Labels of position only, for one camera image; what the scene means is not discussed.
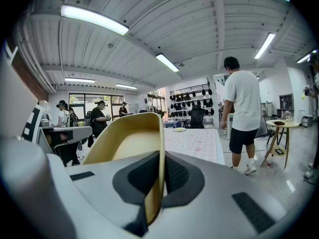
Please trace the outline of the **black office chair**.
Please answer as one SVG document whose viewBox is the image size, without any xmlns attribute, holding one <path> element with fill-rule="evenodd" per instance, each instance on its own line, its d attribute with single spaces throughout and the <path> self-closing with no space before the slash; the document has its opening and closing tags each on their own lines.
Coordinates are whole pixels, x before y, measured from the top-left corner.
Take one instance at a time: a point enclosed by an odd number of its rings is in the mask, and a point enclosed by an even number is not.
<svg viewBox="0 0 319 239">
<path fill-rule="evenodd" d="M 205 115 L 205 109 L 203 109 L 200 105 L 193 106 L 191 110 L 190 127 L 203 129 L 204 115 Z"/>
</svg>

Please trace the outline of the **tan rectangular tray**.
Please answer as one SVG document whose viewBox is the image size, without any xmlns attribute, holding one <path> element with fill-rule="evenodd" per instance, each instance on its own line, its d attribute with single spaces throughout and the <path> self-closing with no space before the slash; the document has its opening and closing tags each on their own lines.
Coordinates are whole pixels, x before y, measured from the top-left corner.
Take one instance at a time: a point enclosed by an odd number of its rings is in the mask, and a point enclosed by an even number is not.
<svg viewBox="0 0 319 239">
<path fill-rule="evenodd" d="M 83 164 L 120 160 L 145 153 L 156 153 L 150 172 L 138 183 L 151 181 L 151 188 L 143 199 L 147 224 L 157 218 L 164 191 L 165 146 L 162 119 L 156 113 L 146 112 L 121 117 L 107 126 L 90 147 Z"/>
</svg>

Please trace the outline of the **round wooden side table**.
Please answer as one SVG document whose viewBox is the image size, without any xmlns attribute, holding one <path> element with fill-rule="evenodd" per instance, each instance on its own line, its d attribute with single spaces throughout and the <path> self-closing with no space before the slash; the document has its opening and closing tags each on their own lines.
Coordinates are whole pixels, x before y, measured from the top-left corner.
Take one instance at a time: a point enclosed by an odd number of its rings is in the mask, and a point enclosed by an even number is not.
<svg viewBox="0 0 319 239">
<path fill-rule="evenodd" d="M 272 137 L 270 146 L 267 148 L 267 152 L 265 154 L 264 160 L 261 163 L 260 167 L 262 167 L 267 162 L 267 159 L 270 157 L 270 155 L 273 155 L 273 156 L 284 156 L 286 158 L 284 168 L 286 168 L 288 158 L 289 158 L 289 152 L 290 152 L 290 129 L 297 128 L 299 124 L 297 122 L 285 120 L 285 119 L 273 119 L 273 120 L 266 121 L 266 125 L 270 127 L 275 127 L 276 129 L 275 129 L 275 134 Z M 278 138 L 280 129 L 286 130 L 287 146 L 285 148 L 277 144 L 277 138 Z M 275 149 L 278 149 L 278 148 L 284 151 L 285 155 L 278 155 L 275 152 Z"/>
</svg>

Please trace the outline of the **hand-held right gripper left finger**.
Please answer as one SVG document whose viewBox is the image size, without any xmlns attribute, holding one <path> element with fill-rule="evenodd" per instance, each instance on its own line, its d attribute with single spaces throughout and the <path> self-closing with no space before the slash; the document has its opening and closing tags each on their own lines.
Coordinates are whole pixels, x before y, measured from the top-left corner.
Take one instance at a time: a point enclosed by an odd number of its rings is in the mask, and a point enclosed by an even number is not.
<svg viewBox="0 0 319 239">
<path fill-rule="evenodd" d="M 56 155 L 47 158 L 66 212 L 66 239 L 164 239 L 159 151 L 74 167 L 64 167 Z"/>
</svg>

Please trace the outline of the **rack of black bags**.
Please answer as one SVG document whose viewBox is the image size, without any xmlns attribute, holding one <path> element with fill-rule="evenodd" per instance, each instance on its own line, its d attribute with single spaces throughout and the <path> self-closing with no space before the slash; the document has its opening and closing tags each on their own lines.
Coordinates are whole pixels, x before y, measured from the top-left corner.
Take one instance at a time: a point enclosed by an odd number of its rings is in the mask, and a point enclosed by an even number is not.
<svg viewBox="0 0 319 239">
<path fill-rule="evenodd" d="M 168 116 L 189 118 L 194 107 L 204 109 L 205 116 L 213 116 L 212 89 L 209 83 L 169 92 Z"/>
</svg>

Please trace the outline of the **grey shelf cabinet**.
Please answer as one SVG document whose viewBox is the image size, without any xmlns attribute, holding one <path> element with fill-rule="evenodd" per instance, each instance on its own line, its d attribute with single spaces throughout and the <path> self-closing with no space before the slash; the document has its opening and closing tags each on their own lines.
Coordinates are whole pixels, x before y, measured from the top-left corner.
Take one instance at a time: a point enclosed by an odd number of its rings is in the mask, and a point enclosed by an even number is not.
<svg viewBox="0 0 319 239">
<path fill-rule="evenodd" d="M 280 107 L 277 109 L 277 116 L 283 117 L 287 112 L 294 116 L 294 97 L 293 94 L 279 96 Z"/>
</svg>

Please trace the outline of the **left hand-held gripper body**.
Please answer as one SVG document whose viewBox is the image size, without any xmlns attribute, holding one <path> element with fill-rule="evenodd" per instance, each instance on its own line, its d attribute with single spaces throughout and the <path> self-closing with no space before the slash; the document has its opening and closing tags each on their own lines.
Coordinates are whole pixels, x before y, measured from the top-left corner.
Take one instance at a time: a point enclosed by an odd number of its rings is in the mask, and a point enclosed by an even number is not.
<svg viewBox="0 0 319 239">
<path fill-rule="evenodd" d="M 49 125 L 49 120 L 44 112 L 44 107 L 36 105 L 25 124 L 22 137 L 24 140 L 40 146 L 44 153 L 53 153 L 48 141 L 49 132 L 52 129 L 53 127 Z"/>
</svg>

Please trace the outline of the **white drawer unit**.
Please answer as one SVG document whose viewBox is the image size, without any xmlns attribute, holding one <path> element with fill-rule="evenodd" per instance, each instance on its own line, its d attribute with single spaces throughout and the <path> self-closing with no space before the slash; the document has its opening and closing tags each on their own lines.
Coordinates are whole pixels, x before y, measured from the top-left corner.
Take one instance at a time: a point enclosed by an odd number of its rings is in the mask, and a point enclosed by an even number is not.
<svg viewBox="0 0 319 239">
<path fill-rule="evenodd" d="M 306 115 L 302 118 L 302 126 L 303 127 L 312 127 L 314 123 L 314 116 Z"/>
</svg>

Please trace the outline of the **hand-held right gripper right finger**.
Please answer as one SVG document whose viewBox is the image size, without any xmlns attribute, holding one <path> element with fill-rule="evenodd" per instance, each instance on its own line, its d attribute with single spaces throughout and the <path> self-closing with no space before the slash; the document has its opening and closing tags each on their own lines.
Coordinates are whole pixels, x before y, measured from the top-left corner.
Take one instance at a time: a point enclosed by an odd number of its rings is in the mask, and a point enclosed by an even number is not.
<svg viewBox="0 0 319 239">
<path fill-rule="evenodd" d="M 185 206 L 163 208 L 147 232 L 147 239 L 253 239 L 262 234 L 246 216 L 267 230 L 287 211 L 247 176 L 225 165 L 168 152 L 199 168 L 205 183 Z"/>
</svg>

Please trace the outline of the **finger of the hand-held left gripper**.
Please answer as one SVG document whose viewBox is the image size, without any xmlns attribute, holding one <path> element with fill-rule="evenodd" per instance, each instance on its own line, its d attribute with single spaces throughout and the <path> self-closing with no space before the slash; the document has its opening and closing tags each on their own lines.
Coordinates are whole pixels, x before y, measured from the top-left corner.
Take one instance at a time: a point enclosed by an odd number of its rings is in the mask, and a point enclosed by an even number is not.
<svg viewBox="0 0 319 239">
<path fill-rule="evenodd" d="M 92 134 L 92 128 L 90 126 L 80 127 L 41 127 L 41 144 L 48 144 L 46 134 L 58 133 L 67 136 L 67 139 L 62 142 L 62 145 L 73 144 L 79 142 Z"/>
</svg>

